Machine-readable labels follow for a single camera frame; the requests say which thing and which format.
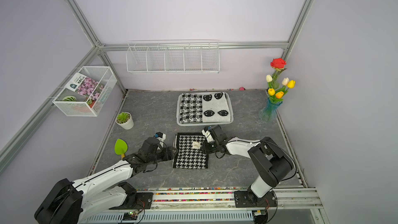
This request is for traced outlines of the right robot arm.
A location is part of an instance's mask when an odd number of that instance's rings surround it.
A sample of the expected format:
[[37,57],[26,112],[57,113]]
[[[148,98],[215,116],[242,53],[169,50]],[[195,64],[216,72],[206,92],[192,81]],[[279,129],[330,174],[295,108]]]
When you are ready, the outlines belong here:
[[289,153],[270,137],[261,140],[245,140],[227,136],[221,126],[204,127],[204,147],[207,154],[222,153],[251,159],[259,176],[248,188],[248,195],[256,200],[263,198],[295,169]]

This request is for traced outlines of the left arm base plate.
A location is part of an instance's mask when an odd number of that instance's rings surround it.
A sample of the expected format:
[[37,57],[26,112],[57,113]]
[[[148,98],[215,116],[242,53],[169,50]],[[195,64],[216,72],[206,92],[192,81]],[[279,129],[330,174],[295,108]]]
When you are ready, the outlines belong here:
[[138,192],[130,194],[126,197],[120,206],[112,207],[111,210],[127,210],[127,209],[150,209],[153,200],[153,193]]

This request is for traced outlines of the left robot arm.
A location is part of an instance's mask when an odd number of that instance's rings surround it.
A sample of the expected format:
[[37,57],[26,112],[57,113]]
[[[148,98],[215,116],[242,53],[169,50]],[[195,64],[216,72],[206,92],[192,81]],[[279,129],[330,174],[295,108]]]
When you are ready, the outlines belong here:
[[145,208],[129,178],[146,173],[147,167],[173,160],[178,150],[158,133],[144,141],[135,153],[88,177],[58,181],[34,214],[39,224],[78,224],[111,208]]

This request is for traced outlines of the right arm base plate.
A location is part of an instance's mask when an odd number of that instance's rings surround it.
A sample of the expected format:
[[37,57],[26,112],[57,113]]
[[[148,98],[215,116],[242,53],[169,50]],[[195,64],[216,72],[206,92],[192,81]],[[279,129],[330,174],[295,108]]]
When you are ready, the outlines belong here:
[[267,192],[262,198],[258,198],[254,193],[248,191],[235,191],[234,200],[236,208],[250,207],[276,207],[277,198],[272,191]]

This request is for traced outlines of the houndstooth scarf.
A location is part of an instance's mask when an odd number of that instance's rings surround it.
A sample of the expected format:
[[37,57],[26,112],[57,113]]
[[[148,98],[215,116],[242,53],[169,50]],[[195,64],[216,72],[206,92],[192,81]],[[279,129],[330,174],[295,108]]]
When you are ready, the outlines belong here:
[[209,155],[205,153],[206,138],[201,133],[177,133],[174,148],[178,150],[173,160],[174,169],[208,169]]

